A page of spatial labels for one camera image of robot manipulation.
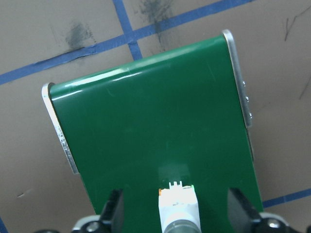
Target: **screw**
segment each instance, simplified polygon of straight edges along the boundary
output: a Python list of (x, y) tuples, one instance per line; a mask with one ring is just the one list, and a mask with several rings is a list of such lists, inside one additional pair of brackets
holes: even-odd
[(270, 218), (268, 220), (268, 226), (271, 228), (280, 228), (281, 224), (278, 220), (276, 220), (274, 218)]
[(94, 232), (94, 231), (96, 231), (98, 228), (99, 228), (99, 223), (98, 223), (98, 222), (91, 222), (91, 223), (87, 226), (86, 230), (87, 230), (88, 232)]

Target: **gray background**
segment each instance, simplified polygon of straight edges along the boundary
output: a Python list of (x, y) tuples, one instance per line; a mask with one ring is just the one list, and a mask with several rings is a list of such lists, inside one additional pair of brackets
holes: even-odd
[[(132, 28), (139, 29), (213, 2), (124, 5)], [(262, 200), (311, 188), (310, 6), (310, 0), (255, 0), (138, 41), (148, 57), (231, 30), (254, 116), (251, 139)], [(123, 34), (111, 0), (2, 0), (0, 22), (0, 74)], [(42, 85), (132, 60), (123, 45), (0, 85), (0, 216), (10, 233), (65, 233), (94, 213), (54, 132)], [(311, 224), (311, 197), (266, 211), (304, 231)]]

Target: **white connector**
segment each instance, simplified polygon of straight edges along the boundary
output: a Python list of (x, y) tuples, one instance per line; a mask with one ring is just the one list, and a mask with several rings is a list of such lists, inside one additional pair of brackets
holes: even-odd
[(194, 187), (180, 181), (169, 183), (169, 189), (159, 189), (159, 212), (162, 232), (177, 220), (188, 220), (201, 231), (198, 200)]

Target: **floor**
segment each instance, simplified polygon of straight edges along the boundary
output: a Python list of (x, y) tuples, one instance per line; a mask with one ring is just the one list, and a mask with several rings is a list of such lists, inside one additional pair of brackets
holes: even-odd
[(70, 232), (94, 213), (41, 87), (233, 33), (263, 205), (311, 224), (310, 0), (0, 2), (0, 232)]

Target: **blue tape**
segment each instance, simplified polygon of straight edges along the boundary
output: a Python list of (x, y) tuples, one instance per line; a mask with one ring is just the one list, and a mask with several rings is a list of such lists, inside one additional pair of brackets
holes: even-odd
[(302, 190), (296, 193), (291, 193), (279, 198), (273, 198), (271, 200), (265, 200), (262, 205), (264, 208), (268, 208), (268, 207), (272, 207), (275, 205), (280, 205), (286, 202), (290, 202), (293, 200), (297, 200), (297, 199), (301, 199), (301, 198), (305, 198), (305, 197), (309, 197), (311, 196), (311, 188), (310, 189), (306, 189), (306, 190)]
[(37, 72), (40, 72), (42, 70), (55, 67), (70, 61), (73, 61), (77, 58), (80, 57), (85, 57), (93, 54), (97, 54), (100, 52), (104, 52), (116, 47), (119, 47), (121, 45), (125, 45), (129, 43), (129, 41), (126, 40), (126, 37), (124, 35), (120, 35), (117, 37), (114, 37), (110, 40), (106, 40), (104, 42), (88, 46), (79, 50), (67, 52), (64, 54), (61, 54), (59, 56), (41, 61), (41, 62), (36, 62), (12, 71), (9, 71), (7, 73), (1, 74), (0, 75), (0, 85), (25, 77), (30, 74), (34, 74)]
[[(121, 0), (113, 0), (113, 1), (119, 4)], [(51, 67), (58, 66), (60, 64), (73, 61), (79, 57), (97, 54), (100, 52), (114, 49), (116, 47), (119, 47), (125, 44), (129, 45), (131, 54), (133, 58), (136, 59), (141, 55), (140, 49), (137, 44), (137, 40), (153, 35), (158, 32), (165, 31), (173, 27), (177, 27), (181, 24), (188, 23), (196, 19), (209, 16), (211, 14), (215, 14), (215, 13), (218, 13), (224, 10), (228, 10), (233, 7), (246, 4), (251, 1), (252, 0), (221, 0), (213, 4), (203, 6), (198, 9), (169, 18), (167, 20), (163, 20), (161, 22), (158, 22), (156, 25), (155, 24), (149, 25), (149, 26), (146, 26), (146, 27), (134, 30), (134, 31), (130, 30), (132, 28), (131, 27), (129, 28), (130, 24), (129, 22), (127, 23), (128, 17), (126, 16), (126, 19), (124, 19), (125, 16), (121, 14), (121, 10), (120, 10), (118, 15), (120, 14), (120, 19), (121, 19), (120, 22), (122, 21), (121, 25), (124, 30), (123, 35), (114, 37), (112, 39), (109, 39), (107, 41), (104, 41), (104, 42), (101, 42), (101, 43), (98, 43), (98, 44), (95, 44), (89, 47), (85, 47), (79, 50), (64, 53), (59, 56), (53, 57), (51, 59), (33, 63), (25, 67), (21, 67), (16, 70), (12, 70), (7, 73), (1, 74), (0, 85), (22, 78), (22, 77), (25, 77), (30, 74), (34, 74), (36, 72), (40, 72), (42, 70), (45, 70)], [(121, 7), (123, 8), (122, 11), (125, 11), (125, 7), (123, 3)]]
[(128, 36), (131, 42), (128, 44), (130, 52), (134, 60), (138, 60), (142, 58), (140, 48), (138, 46), (137, 40), (135, 40), (131, 35), (133, 32), (130, 20), (127, 16), (126, 9), (124, 7), (122, 0), (112, 0), (113, 4), (115, 5), (116, 12), (123, 29), (125, 36)]
[(0, 218), (0, 233), (8, 233), (2, 219)]

